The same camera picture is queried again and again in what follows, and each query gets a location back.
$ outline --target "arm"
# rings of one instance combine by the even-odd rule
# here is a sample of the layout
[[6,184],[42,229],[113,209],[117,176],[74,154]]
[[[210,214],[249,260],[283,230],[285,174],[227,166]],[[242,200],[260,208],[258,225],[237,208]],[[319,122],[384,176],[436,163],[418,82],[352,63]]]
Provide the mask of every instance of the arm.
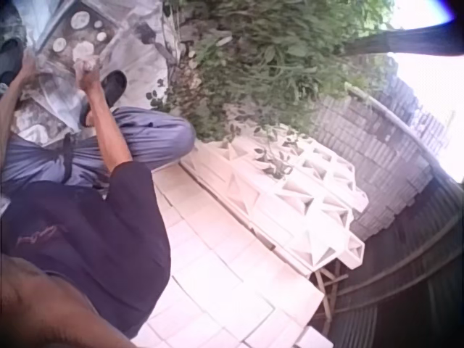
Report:
[[90,70],[86,62],[78,61],[75,70],[78,86],[87,94],[103,162],[112,173],[121,163],[132,161],[132,155],[107,105],[98,64]]
[[22,59],[21,71],[11,82],[7,92],[0,99],[0,172],[3,169],[3,161],[9,139],[10,128],[15,114],[17,100],[21,96],[22,87],[36,73],[36,60],[29,50],[25,51]]

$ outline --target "tree trunk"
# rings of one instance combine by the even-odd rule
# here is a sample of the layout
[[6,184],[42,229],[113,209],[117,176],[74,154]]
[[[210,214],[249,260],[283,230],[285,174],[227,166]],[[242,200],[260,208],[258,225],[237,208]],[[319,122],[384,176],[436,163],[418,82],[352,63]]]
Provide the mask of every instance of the tree trunk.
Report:
[[460,56],[464,54],[463,35],[458,20],[419,29],[385,31],[347,43],[344,55],[395,52]]

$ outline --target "gray pants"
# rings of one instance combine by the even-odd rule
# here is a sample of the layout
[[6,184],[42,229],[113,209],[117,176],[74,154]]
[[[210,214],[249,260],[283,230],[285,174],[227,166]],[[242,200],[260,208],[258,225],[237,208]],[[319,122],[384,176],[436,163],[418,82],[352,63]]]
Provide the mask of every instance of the gray pants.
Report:
[[[135,107],[121,107],[113,115],[133,159],[146,163],[150,170],[178,160],[194,145],[194,129],[183,118]],[[56,151],[13,135],[1,174],[1,192],[11,196],[34,181],[104,189],[108,179],[95,136]]]

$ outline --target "knee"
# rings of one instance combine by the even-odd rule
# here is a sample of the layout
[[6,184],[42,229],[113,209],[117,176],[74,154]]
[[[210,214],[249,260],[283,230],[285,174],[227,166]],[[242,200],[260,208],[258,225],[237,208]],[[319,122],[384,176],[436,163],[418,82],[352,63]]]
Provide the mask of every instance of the knee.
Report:
[[187,120],[179,120],[172,139],[177,156],[182,157],[188,154],[194,148],[195,138],[196,133],[191,123]]

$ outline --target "black shoe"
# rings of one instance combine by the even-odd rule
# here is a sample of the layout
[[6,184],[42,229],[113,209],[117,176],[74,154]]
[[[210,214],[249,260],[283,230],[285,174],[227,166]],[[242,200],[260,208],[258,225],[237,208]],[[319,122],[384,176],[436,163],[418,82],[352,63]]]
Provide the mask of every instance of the black shoe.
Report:
[[[101,82],[103,87],[104,97],[107,100],[108,107],[112,107],[116,104],[119,98],[123,95],[125,88],[128,85],[128,80],[124,73],[120,70],[115,70],[109,73],[109,75]],[[79,123],[83,127],[86,125],[87,114],[90,111],[90,106],[86,102],[80,111]]]
[[23,47],[20,40],[11,38],[0,48],[0,83],[9,84],[22,67]]

